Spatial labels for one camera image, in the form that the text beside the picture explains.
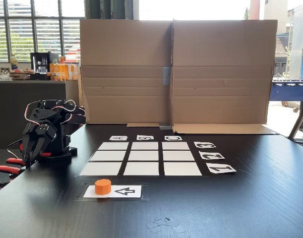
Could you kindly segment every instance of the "window frame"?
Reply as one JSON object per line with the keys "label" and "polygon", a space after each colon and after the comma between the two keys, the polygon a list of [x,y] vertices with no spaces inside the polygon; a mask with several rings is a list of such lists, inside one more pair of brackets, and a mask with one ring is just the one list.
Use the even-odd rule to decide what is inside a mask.
{"label": "window frame", "polygon": [[65,56],[64,35],[63,35],[63,20],[81,20],[81,19],[85,19],[85,17],[62,16],[61,0],[58,0],[59,16],[36,16],[35,15],[34,0],[30,0],[30,7],[31,7],[31,16],[9,16],[9,14],[8,14],[8,0],[3,0],[3,17],[0,16],[0,20],[4,20],[4,23],[5,23],[8,63],[10,62],[10,58],[11,58],[11,54],[12,54],[11,38],[10,38],[10,26],[9,26],[9,20],[10,19],[29,19],[29,20],[31,20],[34,52],[38,52],[36,20],[39,20],[39,19],[58,20],[59,21],[59,30],[60,30],[61,56]]}

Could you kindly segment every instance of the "orange cylinder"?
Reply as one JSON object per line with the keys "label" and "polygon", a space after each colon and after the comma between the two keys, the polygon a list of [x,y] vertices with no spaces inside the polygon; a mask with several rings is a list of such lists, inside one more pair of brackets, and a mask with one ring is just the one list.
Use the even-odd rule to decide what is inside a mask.
{"label": "orange cylinder", "polygon": [[95,182],[95,193],[97,195],[109,194],[112,190],[112,182],[109,179],[100,179]]}

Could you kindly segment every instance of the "cardboard backdrop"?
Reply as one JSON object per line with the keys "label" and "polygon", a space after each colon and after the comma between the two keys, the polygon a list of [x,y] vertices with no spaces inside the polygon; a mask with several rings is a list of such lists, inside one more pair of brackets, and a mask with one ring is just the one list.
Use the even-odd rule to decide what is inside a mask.
{"label": "cardboard backdrop", "polygon": [[266,123],[276,20],[91,19],[80,28],[87,123]]}

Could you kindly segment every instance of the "tape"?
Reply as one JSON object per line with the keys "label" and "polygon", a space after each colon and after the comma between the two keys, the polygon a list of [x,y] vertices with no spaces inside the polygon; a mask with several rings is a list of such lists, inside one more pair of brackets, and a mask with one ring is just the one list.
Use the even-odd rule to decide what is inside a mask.
{"label": "tape", "polygon": [[163,85],[169,85],[171,67],[162,67]]}

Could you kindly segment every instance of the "black table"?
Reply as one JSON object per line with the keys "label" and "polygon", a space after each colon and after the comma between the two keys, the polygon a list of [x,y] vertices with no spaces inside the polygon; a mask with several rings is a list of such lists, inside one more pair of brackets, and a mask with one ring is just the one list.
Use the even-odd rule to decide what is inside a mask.
{"label": "black table", "polygon": [[[186,177],[112,177],[112,184],[143,184],[143,201],[77,200],[86,161],[111,135],[171,130],[87,125],[72,135],[78,156],[69,167],[36,163],[0,191],[0,238],[303,238],[303,147],[280,135],[182,135],[214,143],[234,174]],[[170,216],[186,229],[152,234],[148,215]]]}

